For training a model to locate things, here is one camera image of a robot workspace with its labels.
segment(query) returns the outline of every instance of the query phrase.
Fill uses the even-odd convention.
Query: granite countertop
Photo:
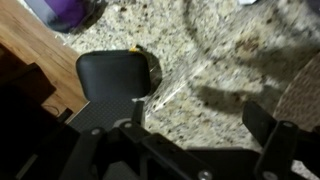
[[[259,150],[241,122],[242,104],[274,111],[319,50],[317,20],[301,0],[114,0],[90,28],[60,37],[79,53],[139,44],[157,57],[162,83],[147,98],[149,131],[184,148]]]

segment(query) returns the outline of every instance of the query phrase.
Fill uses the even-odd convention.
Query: black metal frame
[[[291,171],[293,159],[319,176],[319,134],[276,121],[254,102],[246,103],[243,122],[263,146],[261,154],[235,148],[185,151],[139,125],[142,107],[137,103],[133,121],[109,132],[95,128],[82,133],[60,180],[102,179],[118,161],[126,162],[140,179],[304,179]]]

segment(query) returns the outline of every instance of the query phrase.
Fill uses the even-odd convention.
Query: black cushioned pad
[[[79,132],[102,127],[106,131],[112,129],[115,121],[130,118],[134,110],[131,100],[112,100],[106,102],[88,103],[69,123]],[[135,180],[138,179],[122,162],[112,164],[105,174],[104,180]]]
[[[92,102],[132,99],[150,92],[147,59],[127,50],[84,54],[76,68],[86,98]]]

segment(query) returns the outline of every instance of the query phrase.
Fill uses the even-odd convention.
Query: bolt
[[[198,174],[199,180],[211,180],[212,174],[207,170],[202,170]]]
[[[127,122],[126,124],[124,124],[124,127],[125,128],[131,128],[132,127],[131,122]]]
[[[92,135],[97,135],[99,133],[100,133],[100,129],[94,129],[94,130],[91,131]]]
[[[265,180],[278,180],[278,176],[270,171],[264,171],[262,175]]]
[[[292,123],[289,123],[289,122],[284,122],[283,125],[287,126],[287,127],[292,127],[293,124]]]

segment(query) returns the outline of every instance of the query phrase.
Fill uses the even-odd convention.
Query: wooden floor
[[[61,113],[66,107],[78,112],[85,105],[74,67],[79,55],[16,0],[0,0],[0,44],[25,64],[38,64],[56,88],[44,106]]]

